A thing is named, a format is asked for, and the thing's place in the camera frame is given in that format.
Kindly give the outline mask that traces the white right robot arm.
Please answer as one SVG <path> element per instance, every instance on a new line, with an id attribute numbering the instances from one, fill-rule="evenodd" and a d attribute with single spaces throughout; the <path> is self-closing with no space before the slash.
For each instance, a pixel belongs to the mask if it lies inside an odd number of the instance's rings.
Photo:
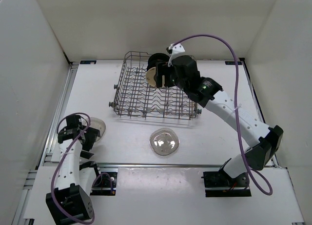
<path id="1" fill-rule="evenodd" d="M 224 163 L 219 170 L 219 181 L 230 186 L 239 175 L 262 170 L 279 149 L 283 129 L 278 125 L 270 127 L 235 105 L 219 83 L 200 75 L 196 61 L 190 56 L 170 59 L 168 66 L 170 82 L 182 89 L 190 100 L 232 127 L 237 132 L 240 145 L 243 142 L 248 145 L 246 150 L 241 146 L 241 153 Z"/>

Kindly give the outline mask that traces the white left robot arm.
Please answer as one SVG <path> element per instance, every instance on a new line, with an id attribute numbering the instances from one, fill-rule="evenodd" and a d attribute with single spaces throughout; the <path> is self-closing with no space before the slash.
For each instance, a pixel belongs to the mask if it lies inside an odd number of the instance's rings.
<path id="1" fill-rule="evenodd" d="M 46 204 L 58 225 L 90 225 L 95 220 L 90 193 L 104 174 L 96 162 L 88 160 L 93 155 L 90 150 L 94 143 L 102 137 L 100 129 L 91 124 L 88 114 L 76 112 L 57 125 L 60 160 L 46 194 Z M 81 158 L 88 161 L 82 164 Z"/>

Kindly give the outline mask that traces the cream plate with characters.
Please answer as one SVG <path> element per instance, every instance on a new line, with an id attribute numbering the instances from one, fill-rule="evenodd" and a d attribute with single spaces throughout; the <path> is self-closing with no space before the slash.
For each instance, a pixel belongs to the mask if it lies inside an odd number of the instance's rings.
<path id="1" fill-rule="evenodd" d="M 156 67 L 152 67 L 146 72 L 145 78 L 147 83 L 151 87 L 157 87 L 155 76 L 156 76 Z"/>

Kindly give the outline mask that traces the clear glass plate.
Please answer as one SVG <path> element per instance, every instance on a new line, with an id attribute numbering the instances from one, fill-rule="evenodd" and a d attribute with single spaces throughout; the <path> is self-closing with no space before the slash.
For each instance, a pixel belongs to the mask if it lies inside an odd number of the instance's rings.
<path id="1" fill-rule="evenodd" d="M 179 148 L 180 140 L 172 129 L 161 128 L 150 135 L 149 144 L 156 154 L 169 156 Z"/>
<path id="2" fill-rule="evenodd" d="M 105 134 L 106 124 L 103 120 L 91 117 L 91 121 L 88 122 L 87 119 L 82 118 L 82 126 L 85 128 L 87 124 L 90 123 L 90 126 L 85 131 L 85 138 L 94 140 L 94 142 L 99 142 Z"/>

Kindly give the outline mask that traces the black plate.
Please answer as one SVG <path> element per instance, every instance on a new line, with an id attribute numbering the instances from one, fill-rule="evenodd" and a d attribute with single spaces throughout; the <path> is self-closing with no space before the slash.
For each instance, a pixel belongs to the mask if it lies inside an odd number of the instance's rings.
<path id="1" fill-rule="evenodd" d="M 148 65 L 147 65 L 147 69 L 146 71 L 150 70 L 151 68 L 155 67 L 156 66 L 156 63 L 157 62 L 160 62 L 161 59 L 157 59 L 157 58 L 153 58 L 153 57 L 150 57 L 148 59 Z"/>
<path id="2" fill-rule="evenodd" d="M 152 54 L 148 59 L 148 64 L 150 64 L 153 61 L 169 61 L 169 56 L 164 53 L 155 53 Z"/>

